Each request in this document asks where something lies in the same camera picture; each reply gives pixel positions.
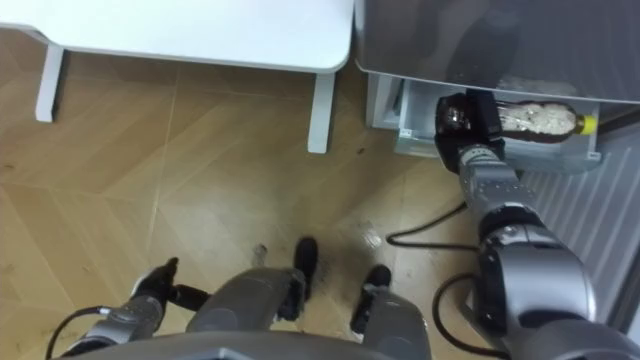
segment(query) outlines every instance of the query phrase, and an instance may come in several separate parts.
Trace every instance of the yellow bottle cap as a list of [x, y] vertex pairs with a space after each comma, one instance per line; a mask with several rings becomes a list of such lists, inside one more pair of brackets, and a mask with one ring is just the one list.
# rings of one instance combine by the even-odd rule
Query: yellow bottle cap
[[580, 131], [580, 135], [590, 135], [596, 131], [598, 120], [596, 120], [595, 116], [582, 115], [582, 121], [584, 125], [582, 126], [582, 131]]

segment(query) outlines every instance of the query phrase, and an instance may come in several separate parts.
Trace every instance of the bottle with white contents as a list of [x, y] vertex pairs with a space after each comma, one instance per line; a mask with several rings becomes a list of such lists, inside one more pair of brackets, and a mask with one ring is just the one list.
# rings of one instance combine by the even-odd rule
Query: bottle with white contents
[[525, 141], [558, 143], [572, 134], [589, 135], [596, 118], [580, 115], [560, 102], [497, 102], [503, 136]]

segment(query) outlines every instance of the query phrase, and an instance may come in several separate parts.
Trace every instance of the wooden floor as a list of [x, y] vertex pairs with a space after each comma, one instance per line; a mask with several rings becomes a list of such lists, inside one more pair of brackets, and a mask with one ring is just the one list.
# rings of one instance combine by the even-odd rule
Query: wooden floor
[[[327, 155], [306, 152], [313, 77], [70, 54], [54, 124], [34, 120], [44, 48], [0, 31], [0, 358], [41, 359], [73, 309], [116, 305], [146, 269], [180, 258], [177, 281], [215, 290], [255, 265], [290, 264], [301, 235], [320, 243], [314, 297], [278, 329], [353, 339], [348, 319], [374, 263], [431, 324], [431, 297], [473, 266], [467, 254], [398, 250], [384, 235], [461, 200], [435, 160], [396, 155], [364, 127], [365, 77], [338, 78]], [[473, 243], [462, 214], [413, 240]], [[479, 337], [443, 306], [460, 337]], [[162, 332], [184, 329], [170, 307]], [[95, 319], [74, 322], [58, 349]], [[433, 326], [436, 359], [470, 358]]]

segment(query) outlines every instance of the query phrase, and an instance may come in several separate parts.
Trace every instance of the black wire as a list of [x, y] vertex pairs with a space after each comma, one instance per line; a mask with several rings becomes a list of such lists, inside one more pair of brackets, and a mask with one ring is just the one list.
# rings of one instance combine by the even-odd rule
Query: black wire
[[49, 339], [49, 344], [47, 344], [47, 352], [44, 355], [44, 360], [49, 360], [53, 356], [53, 348], [56, 345], [56, 341], [58, 340], [58, 336], [64, 328], [69, 325], [71, 320], [83, 316], [83, 315], [95, 315], [100, 314], [100, 310], [106, 309], [105, 306], [92, 306], [80, 310], [74, 311], [71, 315], [67, 316], [62, 322], [58, 325], [58, 327], [51, 334], [51, 339]]
[[413, 248], [413, 249], [432, 249], [432, 250], [462, 250], [462, 251], [473, 251], [477, 252], [478, 247], [473, 245], [464, 245], [464, 244], [437, 244], [437, 243], [417, 243], [417, 242], [404, 242], [398, 241], [396, 238], [405, 237], [413, 234], [417, 234], [422, 231], [426, 231], [431, 229], [432, 227], [438, 226], [441, 223], [449, 220], [451, 217], [463, 212], [467, 208], [467, 204], [463, 201], [460, 205], [458, 205], [455, 209], [450, 210], [437, 219], [434, 219], [424, 225], [420, 225], [413, 229], [398, 231], [395, 233], [391, 233], [387, 235], [386, 241], [389, 245], [404, 247], [404, 248]]
[[433, 315], [433, 322], [436, 325], [436, 329], [438, 329], [440, 334], [442, 334], [442, 336], [448, 342], [450, 342], [453, 346], [457, 347], [460, 350], [464, 350], [466, 352], [470, 352], [470, 353], [476, 354], [476, 355], [490, 356], [490, 357], [496, 357], [498, 359], [510, 360], [511, 357], [509, 356], [509, 354], [507, 354], [504, 351], [481, 348], [481, 347], [478, 347], [478, 346], [473, 346], [473, 345], [467, 344], [467, 343], [463, 342], [462, 340], [459, 340], [455, 336], [451, 335], [451, 333], [444, 327], [444, 324], [442, 323], [442, 319], [440, 318], [440, 301], [442, 300], [442, 297], [444, 296], [446, 291], [452, 285], [454, 285], [454, 284], [456, 284], [456, 283], [458, 283], [460, 281], [473, 280], [474, 278], [475, 278], [474, 275], [471, 274], [471, 273], [458, 274], [458, 275], [455, 275], [455, 276], [449, 278], [442, 285], [440, 285], [438, 290], [436, 290], [436, 294], [433, 296], [433, 304], [431, 306], [431, 313]]

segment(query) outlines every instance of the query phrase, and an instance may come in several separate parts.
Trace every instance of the white table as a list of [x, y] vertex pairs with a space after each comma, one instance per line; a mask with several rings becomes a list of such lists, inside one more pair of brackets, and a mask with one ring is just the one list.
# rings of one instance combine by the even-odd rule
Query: white table
[[53, 121], [65, 50], [311, 72], [308, 150], [325, 153], [353, 0], [0, 0], [0, 27], [48, 43], [36, 119]]

